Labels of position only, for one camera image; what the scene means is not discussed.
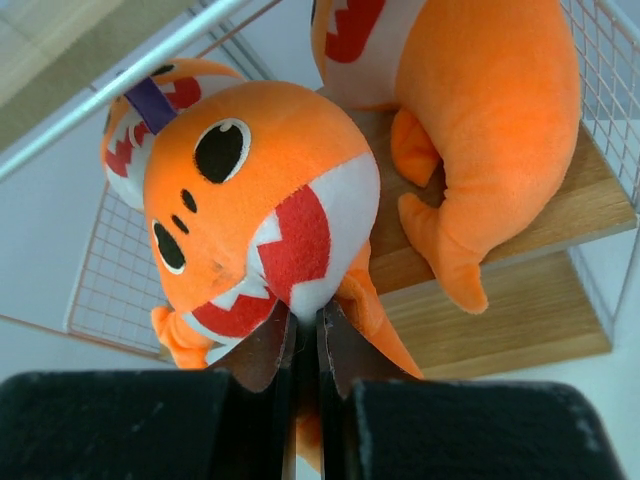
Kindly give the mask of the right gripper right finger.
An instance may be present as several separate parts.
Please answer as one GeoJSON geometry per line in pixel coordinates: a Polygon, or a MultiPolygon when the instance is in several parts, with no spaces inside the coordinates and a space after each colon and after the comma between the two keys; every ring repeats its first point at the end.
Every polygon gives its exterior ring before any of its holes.
{"type": "Polygon", "coordinates": [[[591,403],[555,382],[418,380],[317,314],[326,479],[620,479],[591,403]]]}

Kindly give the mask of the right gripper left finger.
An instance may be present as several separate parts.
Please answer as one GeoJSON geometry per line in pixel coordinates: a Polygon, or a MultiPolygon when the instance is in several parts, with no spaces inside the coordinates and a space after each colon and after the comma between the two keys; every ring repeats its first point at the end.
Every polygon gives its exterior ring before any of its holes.
{"type": "Polygon", "coordinates": [[[5,479],[291,479],[284,305],[204,370],[27,372],[1,386],[5,479]]]}

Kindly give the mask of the orange shark plush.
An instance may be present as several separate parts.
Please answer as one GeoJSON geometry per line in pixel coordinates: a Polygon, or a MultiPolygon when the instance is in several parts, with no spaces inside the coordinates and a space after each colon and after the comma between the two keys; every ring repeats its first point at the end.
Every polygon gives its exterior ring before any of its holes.
{"type": "Polygon", "coordinates": [[[145,170],[155,136],[204,98],[243,82],[231,67],[202,58],[174,58],[112,101],[101,143],[110,186],[128,206],[143,209],[145,170]]]}
{"type": "Polygon", "coordinates": [[[311,44],[342,106],[393,110],[391,157],[418,186],[445,172],[437,207],[398,213],[460,309],[488,299],[481,263],[561,186],[580,122],[577,53],[557,1],[316,1],[311,44]]]}
{"type": "Polygon", "coordinates": [[[169,303],[152,313],[182,369],[231,350],[278,303],[299,319],[337,300],[412,376],[420,369],[372,282],[380,175],[337,105],[302,86],[243,81],[182,111],[156,136],[143,205],[169,303]]]}

